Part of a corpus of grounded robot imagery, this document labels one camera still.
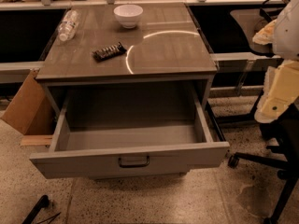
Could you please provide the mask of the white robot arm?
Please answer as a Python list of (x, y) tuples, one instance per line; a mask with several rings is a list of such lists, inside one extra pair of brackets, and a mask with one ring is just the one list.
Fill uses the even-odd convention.
[(258, 122), (270, 123), (299, 97), (299, 0), (291, 0), (252, 41), (272, 44), (273, 53), (283, 59), (278, 68), (267, 70), (263, 95), (254, 114)]

